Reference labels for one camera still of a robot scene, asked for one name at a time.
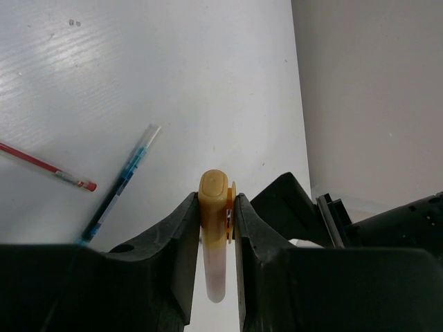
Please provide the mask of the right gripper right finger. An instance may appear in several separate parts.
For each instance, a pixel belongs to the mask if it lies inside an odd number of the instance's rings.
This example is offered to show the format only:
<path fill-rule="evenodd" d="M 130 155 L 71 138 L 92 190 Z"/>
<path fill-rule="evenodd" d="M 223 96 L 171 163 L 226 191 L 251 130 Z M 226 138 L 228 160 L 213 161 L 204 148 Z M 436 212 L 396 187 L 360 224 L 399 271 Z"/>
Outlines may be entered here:
<path fill-rule="evenodd" d="M 441 331 L 442 195 L 350 221 L 296 178 L 235 200 L 242 331 Z"/>

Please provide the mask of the orange pastel highlighter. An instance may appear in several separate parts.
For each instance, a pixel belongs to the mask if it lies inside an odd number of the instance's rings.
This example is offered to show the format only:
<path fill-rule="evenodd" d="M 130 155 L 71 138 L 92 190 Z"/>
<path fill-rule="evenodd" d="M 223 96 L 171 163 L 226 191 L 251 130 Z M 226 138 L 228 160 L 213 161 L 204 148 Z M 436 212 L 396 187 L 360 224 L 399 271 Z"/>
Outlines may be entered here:
<path fill-rule="evenodd" d="M 226 244 L 234 235 L 236 184 L 218 169 L 200 180 L 198 202 L 208 299 L 220 303 L 226 294 Z"/>

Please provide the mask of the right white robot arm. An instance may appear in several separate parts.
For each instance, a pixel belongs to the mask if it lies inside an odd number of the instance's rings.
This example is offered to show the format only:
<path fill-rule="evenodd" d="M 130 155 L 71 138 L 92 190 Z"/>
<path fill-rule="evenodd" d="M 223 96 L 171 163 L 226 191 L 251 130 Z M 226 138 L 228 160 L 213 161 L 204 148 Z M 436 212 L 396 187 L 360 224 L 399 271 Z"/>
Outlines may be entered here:
<path fill-rule="evenodd" d="M 2 331 L 182 331 L 203 205 L 191 193 L 109 252 L 1 247 Z M 353 223 L 279 176 L 233 206 L 241 331 L 441 331 L 442 195 Z"/>

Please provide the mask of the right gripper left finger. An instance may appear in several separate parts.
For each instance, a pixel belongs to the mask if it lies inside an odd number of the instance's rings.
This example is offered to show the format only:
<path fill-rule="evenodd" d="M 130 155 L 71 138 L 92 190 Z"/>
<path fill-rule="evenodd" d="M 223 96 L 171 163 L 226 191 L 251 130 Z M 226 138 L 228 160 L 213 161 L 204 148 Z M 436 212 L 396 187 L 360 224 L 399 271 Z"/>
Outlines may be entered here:
<path fill-rule="evenodd" d="M 199 245 L 195 193 L 138 236 L 98 252 L 1 247 L 2 331 L 182 331 Z"/>

